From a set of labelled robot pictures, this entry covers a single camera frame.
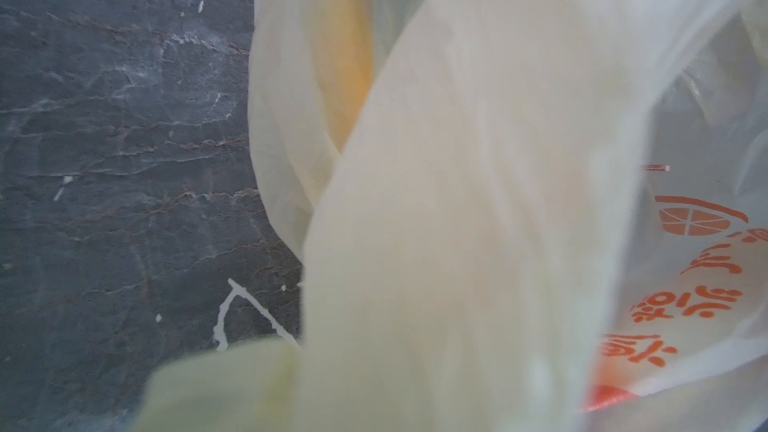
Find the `cream plastic bag fruit print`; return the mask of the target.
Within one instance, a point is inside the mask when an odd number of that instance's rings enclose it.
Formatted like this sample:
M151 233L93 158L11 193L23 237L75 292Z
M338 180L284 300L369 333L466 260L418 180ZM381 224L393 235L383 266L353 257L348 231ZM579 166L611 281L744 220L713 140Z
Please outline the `cream plastic bag fruit print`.
M161 369L138 431L579 431L652 109L742 0L425 0L314 213L303 343Z

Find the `yellow fake banana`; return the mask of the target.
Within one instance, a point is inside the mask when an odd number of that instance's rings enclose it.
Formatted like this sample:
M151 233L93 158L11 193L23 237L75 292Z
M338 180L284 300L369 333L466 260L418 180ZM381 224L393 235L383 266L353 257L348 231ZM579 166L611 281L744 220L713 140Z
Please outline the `yellow fake banana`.
M312 55L334 145L342 150L374 81L367 0L314 0Z

